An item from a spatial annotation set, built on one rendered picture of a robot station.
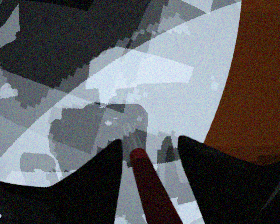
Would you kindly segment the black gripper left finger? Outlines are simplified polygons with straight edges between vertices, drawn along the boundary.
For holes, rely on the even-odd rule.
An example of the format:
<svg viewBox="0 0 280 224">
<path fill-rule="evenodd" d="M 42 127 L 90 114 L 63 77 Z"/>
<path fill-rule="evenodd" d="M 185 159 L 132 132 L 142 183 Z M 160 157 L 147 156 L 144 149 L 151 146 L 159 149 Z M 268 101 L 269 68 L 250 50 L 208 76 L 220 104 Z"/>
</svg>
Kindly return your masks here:
<svg viewBox="0 0 280 224">
<path fill-rule="evenodd" d="M 114 224 L 121 171 L 122 142 L 114 139 L 50 187 L 0 181 L 0 214 L 24 224 Z"/>
</svg>

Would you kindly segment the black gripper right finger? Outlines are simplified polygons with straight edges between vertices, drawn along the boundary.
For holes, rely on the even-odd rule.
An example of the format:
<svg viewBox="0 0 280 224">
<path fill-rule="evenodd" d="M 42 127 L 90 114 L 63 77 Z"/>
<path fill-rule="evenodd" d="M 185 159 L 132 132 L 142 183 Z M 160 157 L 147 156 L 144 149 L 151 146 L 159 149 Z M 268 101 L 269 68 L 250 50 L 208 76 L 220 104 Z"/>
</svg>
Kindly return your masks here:
<svg viewBox="0 0 280 224">
<path fill-rule="evenodd" d="M 280 161 L 259 166 L 186 136 L 177 148 L 205 224 L 254 224 L 279 192 Z"/>
</svg>

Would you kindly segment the dark red peg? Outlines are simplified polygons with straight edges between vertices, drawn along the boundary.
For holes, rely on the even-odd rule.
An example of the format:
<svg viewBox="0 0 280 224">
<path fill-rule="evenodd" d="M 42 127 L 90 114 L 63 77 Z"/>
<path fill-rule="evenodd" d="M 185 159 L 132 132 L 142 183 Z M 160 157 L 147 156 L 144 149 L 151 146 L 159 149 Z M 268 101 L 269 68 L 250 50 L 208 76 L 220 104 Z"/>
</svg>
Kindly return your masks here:
<svg viewBox="0 0 280 224">
<path fill-rule="evenodd" d="M 130 159 L 147 224 L 184 224 L 144 149 L 135 148 Z"/>
</svg>

